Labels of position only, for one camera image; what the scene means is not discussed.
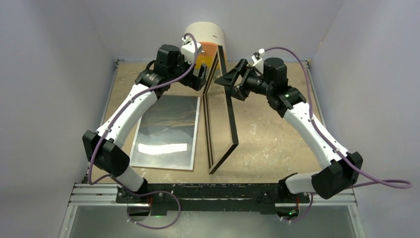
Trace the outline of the glossy photo print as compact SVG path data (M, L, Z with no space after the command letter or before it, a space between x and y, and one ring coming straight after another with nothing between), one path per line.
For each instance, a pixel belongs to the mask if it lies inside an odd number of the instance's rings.
M200 103L197 96L161 96L138 121L131 166L191 171Z

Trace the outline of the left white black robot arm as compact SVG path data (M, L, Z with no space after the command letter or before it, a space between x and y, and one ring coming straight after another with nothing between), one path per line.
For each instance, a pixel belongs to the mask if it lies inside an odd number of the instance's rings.
M200 43L186 43L180 48L162 45L156 59L138 74L128 96L113 115L98 129L87 130L83 134L82 141L89 162L89 184L95 184L92 168L97 167L129 190L128 196L134 202L146 200L148 182L130 165L130 157L122 146L134 125L171 84L180 82L196 91L201 90L206 83L203 76L206 66L202 65L199 75L194 75L201 51Z

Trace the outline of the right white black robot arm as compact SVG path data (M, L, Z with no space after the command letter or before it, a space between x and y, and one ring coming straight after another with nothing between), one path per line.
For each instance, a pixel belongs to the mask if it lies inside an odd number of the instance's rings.
M245 100L251 92L264 95L269 106L285 119L309 146L321 168L319 172L291 174L279 181L278 195L285 202L298 193L316 193L323 199L349 189L363 164L359 152L350 153L327 131L313 114L313 108L299 89L289 85L287 66L280 58L267 58L249 65L241 59L218 77L215 84L231 88L231 96Z

